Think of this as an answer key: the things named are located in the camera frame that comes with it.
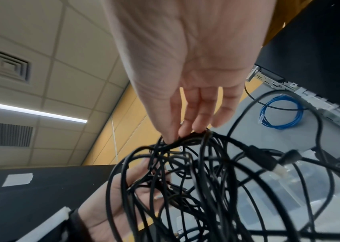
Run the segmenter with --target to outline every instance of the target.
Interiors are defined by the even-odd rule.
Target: cable
[[[115,240],[121,242],[122,238],[113,218],[110,191],[114,176],[121,171],[122,208],[126,213],[135,241],[139,241],[137,219],[140,218],[144,227],[148,229],[146,217],[153,220],[153,226],[157,232],[155,238],[148,234],[147,239],[149,241],[163,239],[175,242],[182,238],[186,242],[252,242],[254,235],[263,236],[264,241],[268,241],[269,236],[281,236],[290,242],[297,242],[302,238],[311,241],[323,239],[339,241],[340,233],[325,233],[315,230],[315,220],[325,211],[334,196],[335,181],[332,172],[340,173],[340,169],[329,164],[324,156],[320,143],[323,121],[313,107],[308,106],[307,110],[314,115],[318,123],[315,144],[320,161],[301,157],[296,150],[283,153],[272,149],[260,149],[251,145],[247,146],[232,138],[233,132],[248,111],[261,99],[273,94],[285,94],[297,102],[302,102],[302,99],[295,93],[271,91],[251,102],[225,136],[207,130],[201,134],[192,133],[172,144],[165,144],[160,138],[156,144],[140,147],[119,162],[110,174],[105,195],[106,214]],[[228,153],[229,146],[235,146],[241,152],[230,156]],[[139,180],[128,184],[126,175],[129,163],[142,158],[149,159],[147,173]],[[261,169],[252,171],[247,167],[247,162],[245,164],[239,163],[244,158],[249,158]],[[296,165],[297,161],[326,168],[329,190],[323,204],[315,213],[311,209],[308,195],[310,184],[305,181],[305,177]],[[165,164],[169,164],[170,169],[165,170]],[[284,169],[282,165],[286,164],[293,164],[302,185],[308,213],[308,221],[302,228],[295,228],[285,205],[275,194],[272,187],[261,177],[261,174],[274,171],[276,167]],[[237,178],[238,171],[245,173],[248,177],[239,181]],[[180,178],[180,184],[166,180],[166,176],[173,173]],[[260,207],[256,204],[257,199],[252,197],[251,191],[253,190],[248,189],[250,185],[251,187],[257,185],[268,197],[283,222],[284,230],[266,229],[268,221],[262,217]],[[255,210],[261,230],[249,230],[245,223],[241,221],[240,210],[238,210],[238,189],[241,187]],[[137,189],[150,191],[150,198],[141,200],[141,197],[136,193]],[[164,204],[159,211],[154,210],[154,191],[160,191],[164,198]],[[170,207],[178,209],[181,214],[183,233],[178,237],[173,232]],[[166,215],[162,219],[167,221],[167,226],[161,219],[162,214]],[[194,218],[196,227],[190,228],[190,224],[187,224],[185,218],[186,214]]]
[[[284,129],[296,126],[303,118],[303,112],[304,112],[303,106],[297,100],[295,100],[294,98],[287,96],[287,95],[281,95],[281,96],[274,97],[266,105],[269,105],[269,104],[271,104],[273,102],[277,102],[277,101],[289,101],[289,102],[293,102],[297,105],[298,111],[297,111],[297,114],[295,115],[294,120],[287,123],[287,124],[272,125],[272,124],[270,124],[270,122],[266,118],[266,109],[267,109],[268,106],[263,106],[261,108],[260,113],[259,113],[259,121],[264,126],[269,127],[269,128],[274,128],[274,129],[277,129],[277,130],[284,130]]]
[[[245,85],[245,92],[247,94],[247,96],[249,96],[249,98],[251,98],[252,100],[255,100],[255,98],[253,96],[251,96],[251,94],[248,92],[247,88],[246,88],[246,85]],[[257,101],[257,103],[265,106],[265,107],[268,107],[268,108],[273,108],[273,109],[277,109],[277,110],[283,110],[283,111],[304,111],[304,110],[307,110],[307,108],[298,108],[298,109],[291,109],[291,108],[278,108],[278,107],[274,107],[274,106],[270,106],[270,105],[267,105],[263,102],[260,102],[260,101]]]

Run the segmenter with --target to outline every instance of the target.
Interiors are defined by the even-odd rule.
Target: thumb
[[[143,105],[155,129],[166,144],[177,140],[181,122],[182,99],[179,88],[170,99],[142,98]]]

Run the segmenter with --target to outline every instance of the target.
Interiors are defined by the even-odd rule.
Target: linear light fixture
[[[34,115],[50,117],[50,118],[59,118],[59,119],[64,119],[64,120],[69,120],[69,121],[74,121],[74,122],[79,122],[79,123],[85,123],[85,124],[87,123],[87,120],[84,120],[84,119],[72,118],[72,117],[62,116],[62,115],[58,115],[58,114],[51,114],[51,113],[48,113],[48,112],[40,112],[40,111],[30,110],[30,109],[26,109],[26,108],[18,108],[18,107],[3,105],[3,104],[0,104],[0,109],[5,109],[5,110],[10,110],[10,111],[15,111],[15,112],[23,112],[23,113],[26,113],[26,114],[34,114]]]

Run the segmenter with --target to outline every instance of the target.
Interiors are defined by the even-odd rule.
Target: gray table surface
[[[261,85],[251,95],[258,97],[261,94],[271,91],[272,89],[266,85]],[[267,97],[263,102],[267,102],[275,96]],[[236,113],[232,119],[219,128],[212,128],[213,131],[226,135],[231,128],[234,121],[242,113],[242,111],[250,104],[252,100],[247,97],[240,102]],[[275,105],[280,108],[296,108],[296,105],[288,101],[275,102]],[[262,105],[256,104],[243,118],[237,129],[233,132],[232,137],[245,143],[246,145],[255,145],[259,148],[272,148],[286,152],[291,149],[297,149],[300,151],[308,150],[315,146],[315,132],[317,123],[315,117],[308,111],[304,112],[301,122],[293,128],[285,130],[276,130],[268,128],[259,123],[259,112]],[[287,123],[295,117],[295,111],[282,111],[268,108],[266,111],[267,119],[270,123],[278,125]],[[324,130],[322,135],[322,147],[325,151],[334,157],[340,157],[340,127],[333,124],[329,120],[323,119]],[[229,149],[229,155],[234,156],[239,152],[239,149],[232,147]],[[175,174],[172,176],[172,182],[175,184],[180,183],[180,178]],[[185,187],[191,186],[192,181],[185,182]],[[180,212],[177,209],[172,208],[170,210],[170,219],[173,227],[173,231],[177,231],[176,219],[180,216]],[[162,214],[162,220],[164,224],[166,222],[166,216]]]

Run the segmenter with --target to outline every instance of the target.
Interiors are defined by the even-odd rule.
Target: yellow wall
[[[246,88],[251,93],[259,87],[261,83],[260,80],[253,79],[251,82],[246,83]],[[183,119],[186,108],[183,90],[181,90],[181,95]],[[220,89],[217,108],[215,110],[221,105],[222,95],[223,92]],[[247,94],[244,92],[241,101],[246,97]],[[143,104],[137,97],[132,86],[129,85],[83,165],[117,164],[134,149],[140,146],[154,144],[159,137],[160,133],[155,130]],[[134,166],[136,162],[131,163],[130,167]],[[125,241],[134,241],[134,238],[130,236]]]

